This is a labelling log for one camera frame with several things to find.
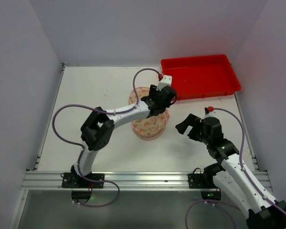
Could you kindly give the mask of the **floral mesh laundry bag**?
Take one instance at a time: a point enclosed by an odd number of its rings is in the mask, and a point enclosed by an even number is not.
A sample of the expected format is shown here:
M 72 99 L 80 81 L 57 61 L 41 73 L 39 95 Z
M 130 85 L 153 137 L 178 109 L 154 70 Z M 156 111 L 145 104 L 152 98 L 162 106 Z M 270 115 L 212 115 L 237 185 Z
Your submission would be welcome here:
M 149 87 L 137 87 L 135 88 L 139 99 L 144 96 L 148 96 Z M 136 103 L 137 99 L 134 90 L 132 90 L 128 104 Z M 139 119 L 132 122 L 132 130 L 134 133 L 143 140 L 155 140 L 158 138 L 165 130 L 166 124 L 170 118 L 168 108 L 164 113 L 157 116 L 152 116 L 147 119 Z

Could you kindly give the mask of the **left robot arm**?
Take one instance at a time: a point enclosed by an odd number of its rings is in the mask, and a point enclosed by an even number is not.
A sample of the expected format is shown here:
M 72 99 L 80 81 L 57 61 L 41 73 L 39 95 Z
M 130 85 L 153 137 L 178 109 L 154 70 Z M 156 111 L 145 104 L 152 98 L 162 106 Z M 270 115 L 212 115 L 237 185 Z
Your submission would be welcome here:
M 128 106 L 105 111 L 97 107 L 81 127 L 81 139 L 85 143 L 77 162 L 73 165 L 76 175 L 88 179 L 97 153 L 108 145 L 113 131 L 136 120 L 157 116 L 174 104 L 177 92 L 170 86 L 157 90 L 150 86 L 147 96 Z

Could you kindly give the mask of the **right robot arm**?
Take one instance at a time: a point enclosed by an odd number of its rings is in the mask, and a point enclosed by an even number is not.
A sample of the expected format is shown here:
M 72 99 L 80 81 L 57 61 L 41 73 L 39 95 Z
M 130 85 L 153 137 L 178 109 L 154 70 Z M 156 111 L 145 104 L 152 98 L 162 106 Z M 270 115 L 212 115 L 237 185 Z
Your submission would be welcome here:
M 286 202 L 278 201 L 254 176 L 236 146 L 224 137 L 219 119 L 189 114 L 176 125 L 180 134 L 191 127 L 188 137 L 206 145 L 216 163 L 205 167 L 209 185 L 224 191 L 243 213 L 250 229 L 285 229 Z

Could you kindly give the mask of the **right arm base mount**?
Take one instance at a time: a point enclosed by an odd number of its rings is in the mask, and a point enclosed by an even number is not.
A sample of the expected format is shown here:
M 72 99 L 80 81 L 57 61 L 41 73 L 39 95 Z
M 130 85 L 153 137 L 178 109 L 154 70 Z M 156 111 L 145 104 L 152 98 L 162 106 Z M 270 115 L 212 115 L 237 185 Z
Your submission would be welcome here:
M 204 175 L 201 168 L 195 168 L 192 173 L 187 174 L 188 186 L 190 189 L 217 189 L 213 181 Z

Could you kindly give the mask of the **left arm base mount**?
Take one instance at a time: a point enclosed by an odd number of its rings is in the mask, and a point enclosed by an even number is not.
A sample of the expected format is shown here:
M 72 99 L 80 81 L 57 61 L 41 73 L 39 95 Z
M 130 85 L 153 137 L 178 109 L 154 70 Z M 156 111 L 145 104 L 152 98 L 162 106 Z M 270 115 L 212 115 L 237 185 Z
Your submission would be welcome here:
M 62 175 L 62 188 L 103 188 L 103 181 L 105 174 L 90 173 L 86 177 L 89 180 L 96 180 L 99 182 L 89 182 L 77 174 L 63 173 Z

